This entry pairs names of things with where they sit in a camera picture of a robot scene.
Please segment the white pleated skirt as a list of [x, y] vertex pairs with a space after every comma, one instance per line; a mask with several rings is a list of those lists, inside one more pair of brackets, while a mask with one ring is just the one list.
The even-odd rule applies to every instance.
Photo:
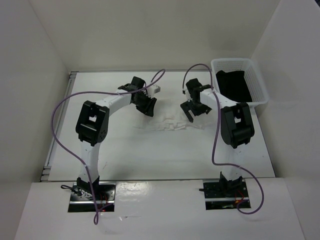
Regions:
[[133, 127], [150, 131], [178, 131], [188, 128], [204, 129], [208, 123], [198, 118], [190, 122], [183, 112], [157, 113], [153, 117], [143, 115], [133, 123]]

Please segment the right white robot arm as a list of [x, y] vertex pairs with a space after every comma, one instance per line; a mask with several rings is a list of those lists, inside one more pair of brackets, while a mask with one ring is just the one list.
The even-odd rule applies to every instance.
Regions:
[[[223, 96], [209, 84], [201, 84], [197, 78], [189, 80], [185, 86], [187, 90], [182, 92], [187, 95], [187, 101], [180, 107], [191, 123], [194, 117], [208, 114], [212, 110], [217, 113], [211, 161], [213, 165], [221, 167], [218, 190], [223, 196], [229, 197], [240, 189], [242, 171], [252, 174], [241, 166], [243, 149], [255, 134], [250, 107], [246, 102], [236, 102]], [[228, 160], [216, 159], [219, 139], [230, 148]]]

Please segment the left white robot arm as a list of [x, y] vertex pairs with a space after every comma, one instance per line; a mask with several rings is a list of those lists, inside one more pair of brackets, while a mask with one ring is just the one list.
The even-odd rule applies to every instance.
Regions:
[[133, 104], [142, 114], [154, 116], [157, 101], [155, 94], [159, 93], [161, 88], [153, 84], [144, 89], [145, 84], [143, 79], [135, 76], [130, 83], [120, 86], [114, 95], [96, 102], [87, 100], [82, 105], [75, 131], [80, 140], [83, 168], [76, 184], [88, 200], [97, 198], [100, 193], [99, 151], [107, 136], [111, 115]]

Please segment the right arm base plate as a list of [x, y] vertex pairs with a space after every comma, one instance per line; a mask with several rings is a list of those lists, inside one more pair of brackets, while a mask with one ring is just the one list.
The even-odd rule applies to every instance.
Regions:
[[204, 194], [205, 209], [209, 210], [232, 210], [250, 209], [251, 203], [246, 182], [242, 180], [240, 186], [235, 189], [223, 191], [218, 179], [204, 180], [203, 187], [199, 189]]

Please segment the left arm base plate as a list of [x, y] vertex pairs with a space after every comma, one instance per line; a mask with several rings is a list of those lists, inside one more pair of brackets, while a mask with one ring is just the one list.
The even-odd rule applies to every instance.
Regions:
[[[95, 212], [94, 199], [90, 193], [78, 188], [74, 182], [72, 186], [64, 186], [71, 190], [68, 212], [69, 213], [89, 213]], [[99, 192], [95, 193], [97, 209], [104, 212], [114, 212], [115, 210], [116, 183], [101, 181], [99, 183]]]

